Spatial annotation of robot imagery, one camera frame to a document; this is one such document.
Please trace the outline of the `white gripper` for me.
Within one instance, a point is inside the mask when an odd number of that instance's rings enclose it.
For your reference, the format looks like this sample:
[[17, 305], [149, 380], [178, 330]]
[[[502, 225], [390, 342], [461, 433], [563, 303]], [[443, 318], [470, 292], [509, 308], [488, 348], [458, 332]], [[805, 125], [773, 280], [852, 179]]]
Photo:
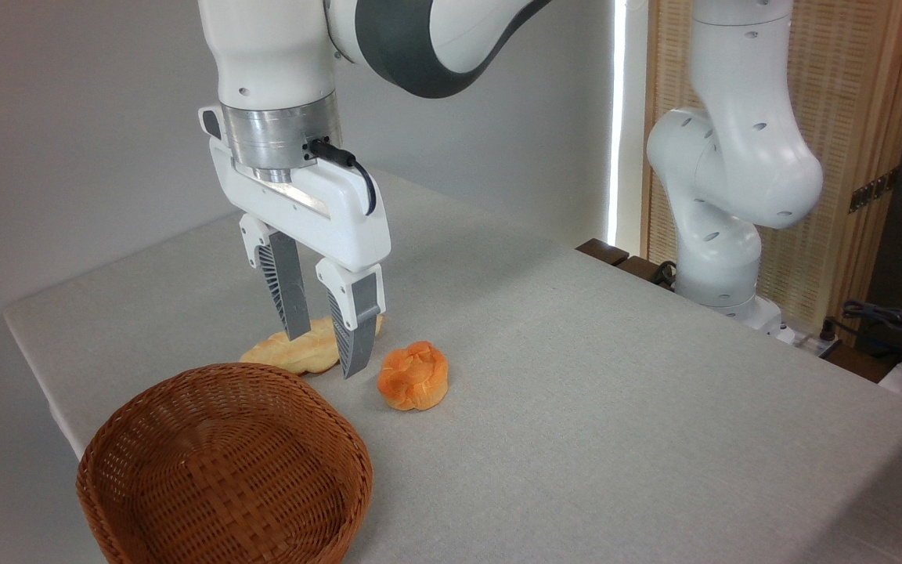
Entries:
[[316, 275], [328, 289], [341, 371], [346, 379], [358, 374], [386, 310], [377, 263], [391, 252], [391, 239], [381, 192], [371, 208], [364, 175], [323, 158], [279, 182], [258, 178], [230, 153], [222, 117], [221, 107], [198, 111], [223, 193], [247, 213], [239, 226], [248, 261], [262, 273], [287, 337], [311, 330], [297, 240], [329, 258], [316, 264]]

